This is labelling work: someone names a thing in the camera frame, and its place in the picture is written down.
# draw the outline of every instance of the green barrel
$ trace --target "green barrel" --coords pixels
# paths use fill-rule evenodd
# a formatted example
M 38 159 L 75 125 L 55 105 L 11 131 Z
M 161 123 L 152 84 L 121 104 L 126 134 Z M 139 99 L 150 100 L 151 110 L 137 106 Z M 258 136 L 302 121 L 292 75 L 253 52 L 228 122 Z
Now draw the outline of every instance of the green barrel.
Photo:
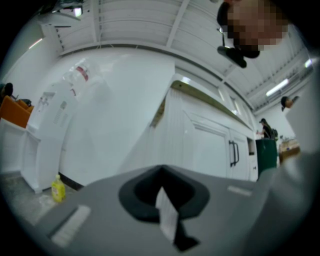
M 277 167 L 277 144 L 273 139 L 257 139 L 258 175 L 269 168 Z

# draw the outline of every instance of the white metal ceiling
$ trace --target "white metal ceiling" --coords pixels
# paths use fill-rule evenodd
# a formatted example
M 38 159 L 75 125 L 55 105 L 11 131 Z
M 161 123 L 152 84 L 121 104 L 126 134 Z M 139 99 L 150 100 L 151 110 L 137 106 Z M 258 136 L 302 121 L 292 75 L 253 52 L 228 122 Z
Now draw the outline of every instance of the white metal ceiling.
M 57 29 L 62 54 L 110 42 L 170 49 L 213 71 L 258 109 L 268 102 L 266 91 L 303 66 L 306 49 L 290 26 L 280 44 L 247 59 L 247 68 L 235 67 L 217 53 L 222 44 L 217 31 L 220 4 L 221 0 L 86 0 L 79 24 Z

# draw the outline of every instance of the black handle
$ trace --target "black handle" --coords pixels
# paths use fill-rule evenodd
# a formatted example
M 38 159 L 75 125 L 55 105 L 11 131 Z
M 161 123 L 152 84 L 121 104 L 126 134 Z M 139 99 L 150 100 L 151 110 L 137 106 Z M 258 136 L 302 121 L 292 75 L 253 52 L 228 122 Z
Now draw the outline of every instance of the black handle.
M 232 167 L 233 165 L 236 165 L 236 149 L 235 149 L 235 142 L 234 141 L 229 140 L 229 145 L 230 144 L 233 145 L 233 159 L 234 159 L 234 162 L 232 162 L 230 164 L 230 166 Z
M 238 143 L 236 143 L 236 142 L 234 142 L 234 144 L 233 144 L 233 146 L 235 146 L 235 144 L 236 144 L 236 153 L 234 153 L 234 155 L 236 155 L 237 154 L 237 156 L 238 156 L 238 161 L 236 161 L 236 159 L 234 159 L 234 166 L 236 166 L 236 164 L 239 162 L 239 160 L 240 160 L 240 158 L 239 158 L 239 146 L 238 146 Z

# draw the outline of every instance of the yellow liquid soap bottle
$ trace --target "yellow liquid soap bottle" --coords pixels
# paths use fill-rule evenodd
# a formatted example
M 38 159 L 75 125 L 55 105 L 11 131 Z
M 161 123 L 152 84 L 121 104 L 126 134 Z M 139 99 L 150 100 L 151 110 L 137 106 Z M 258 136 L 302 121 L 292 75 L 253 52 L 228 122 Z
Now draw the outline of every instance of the yellow liquid soap bottle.
M 52 197 L 54 201 L 61 203 L 66 198 L 66 188 L 60 179 L 60 175 L 55 176 L 55 181 L 51 186 Z

